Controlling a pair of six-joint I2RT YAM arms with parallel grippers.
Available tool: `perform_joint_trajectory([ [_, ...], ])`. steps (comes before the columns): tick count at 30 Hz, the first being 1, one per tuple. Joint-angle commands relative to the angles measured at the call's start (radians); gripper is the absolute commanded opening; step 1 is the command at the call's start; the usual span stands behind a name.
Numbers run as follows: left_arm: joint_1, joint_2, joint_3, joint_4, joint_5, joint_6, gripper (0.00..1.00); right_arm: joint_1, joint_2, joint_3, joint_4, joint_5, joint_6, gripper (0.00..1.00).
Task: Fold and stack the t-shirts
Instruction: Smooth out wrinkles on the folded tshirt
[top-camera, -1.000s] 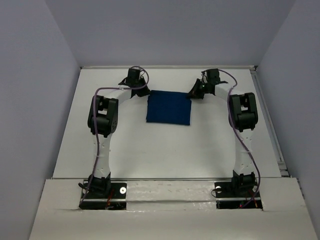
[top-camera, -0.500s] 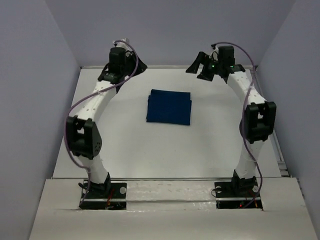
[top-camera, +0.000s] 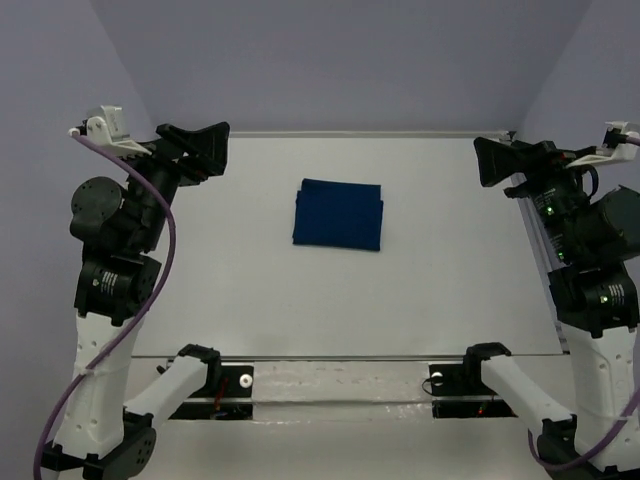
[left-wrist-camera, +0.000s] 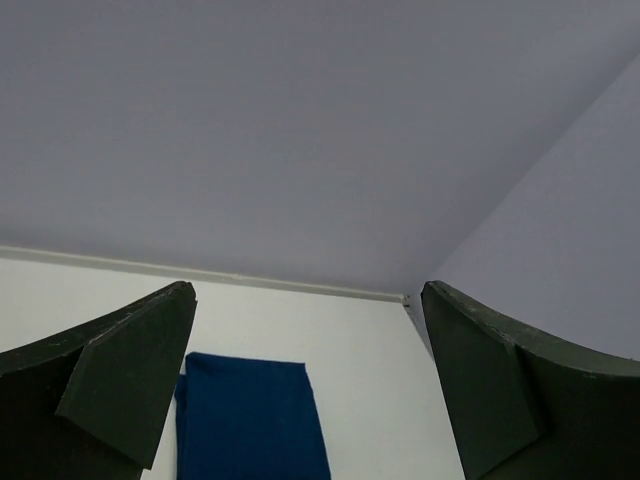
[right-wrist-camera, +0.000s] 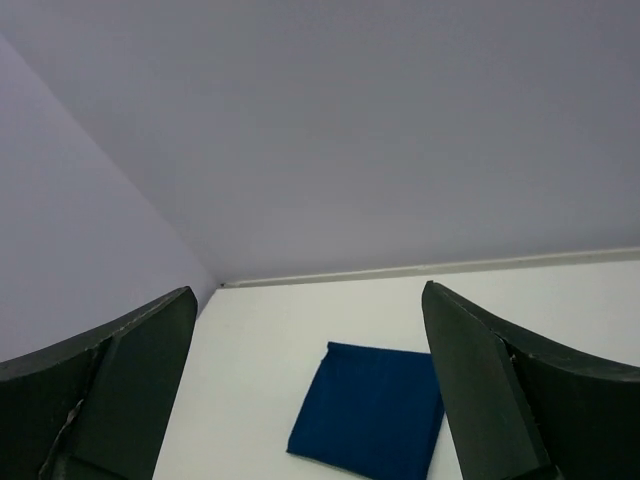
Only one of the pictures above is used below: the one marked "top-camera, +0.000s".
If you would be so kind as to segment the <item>blue printed t shirt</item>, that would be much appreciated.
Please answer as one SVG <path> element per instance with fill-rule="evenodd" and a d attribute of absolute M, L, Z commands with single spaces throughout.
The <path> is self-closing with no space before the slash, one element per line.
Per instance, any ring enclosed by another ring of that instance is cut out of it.
<path fill-rule="evenodd" d="M 296 195 L 292 241 L 378 252 L 383 209 L 379 185 L 305 178 Z"/>

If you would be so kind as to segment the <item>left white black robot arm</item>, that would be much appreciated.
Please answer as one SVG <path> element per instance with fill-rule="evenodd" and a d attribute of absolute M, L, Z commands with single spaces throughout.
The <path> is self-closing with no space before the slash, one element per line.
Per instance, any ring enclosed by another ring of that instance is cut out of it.
<path fill-rule="evenodd" d="M 141 394 L 125 396 L 138 333 L 173 266 L 172 257 L 157 261 L 152 252 L 162 234 L 177 235 L 177 190 L 224 173 L 230 127 L 162 124 L 154 140 L 140 143 L 95 115 L 69 134 L 123 169 L 127 181 L 94 177 L 72 196 L 70 232 L 82 244 L 73 378 L 45 423 L 32 474 L 77 469 L 86 479 L 129 479 L 146 467 L 159 427 L 187 398 L 226 386 L 220 353 L 189 344 Z"/>

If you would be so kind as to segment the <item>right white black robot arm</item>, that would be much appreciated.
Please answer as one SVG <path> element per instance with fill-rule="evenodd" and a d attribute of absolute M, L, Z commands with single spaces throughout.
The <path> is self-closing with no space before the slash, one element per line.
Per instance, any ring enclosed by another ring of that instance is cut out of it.
<path fill-rule="evenodd" d="M 515 174 L 506 190 L 528 199 L 560 267 L 549 290 L 570 351 L 575 406 L 551 398 L 500 343 L 469 347 L 461 384 L 489 389 L 525 424 L 534 460 L 555 479 L 635 479 L 639 475 L 639 389 L 633 349 L 639 294 L 626 262 L 639 254 L 639 195 L 618 187 L 585 190 L 599 167 L 634 160 L 639 135 L 612 124 L 601 146 L 564 150 L 550 141 L 474 142 L 480 182 L 492 187 Z"/>

